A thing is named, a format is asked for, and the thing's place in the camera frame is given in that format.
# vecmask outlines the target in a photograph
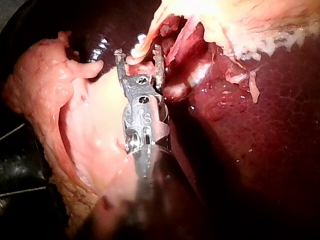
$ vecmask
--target metal cylinder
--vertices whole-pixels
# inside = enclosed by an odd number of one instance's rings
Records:
[[[176,158],[155,145],[157,158],[140,178],[135,202],[101,198],[75,239],[213,239],[205,210]]]

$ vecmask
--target dark red liver tissue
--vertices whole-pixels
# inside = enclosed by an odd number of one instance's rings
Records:
[[[183,135],[190,141],[188,149],[176,150],[177,155],[191,159],[188,164],[196,167],[189,174],[206,185],[204,192],[216,193],[222,205],[232,202],[226,209],[243,211],[230,218],[243,221],[240,226],[265,223],[268,216],[273,226],[280,221],[282,229],[282,224],[292,229],[316,226],[320,216],[319,39],[310,37],[302,48],[295,45],[290,52],[278,49],[272,57],[263,55],[260,62],[243,62],[248,71],[260,67],[257,104],[246,86],[225,81],[221,71],[225,64],[218,54],[188,102],[171,106],[178,141],[186,144]],[[194,118],[186,120],[189,113]],[[264,220],[255,222],[262,212]]]

